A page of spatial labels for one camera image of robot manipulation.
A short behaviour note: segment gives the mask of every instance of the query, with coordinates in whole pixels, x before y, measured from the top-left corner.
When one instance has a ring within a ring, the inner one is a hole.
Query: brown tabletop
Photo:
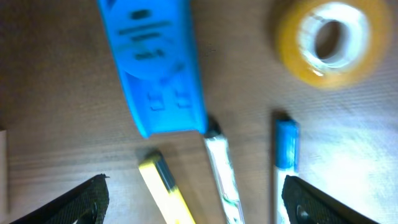
[[[275,56],[273,2],[192,3],[206,105],[229,137],[246,223],[270,222],[274,110],[301,125],[303,179],[377,222],[397,223],[398,39],[373,76],[321,91]],[[1,0],[0,24],[10,221],[105,173],[105,223],[163,223],[137,168],[139,155],[158,147],[195,221],[225,222],[201,136],[138,133],[95,1]]]

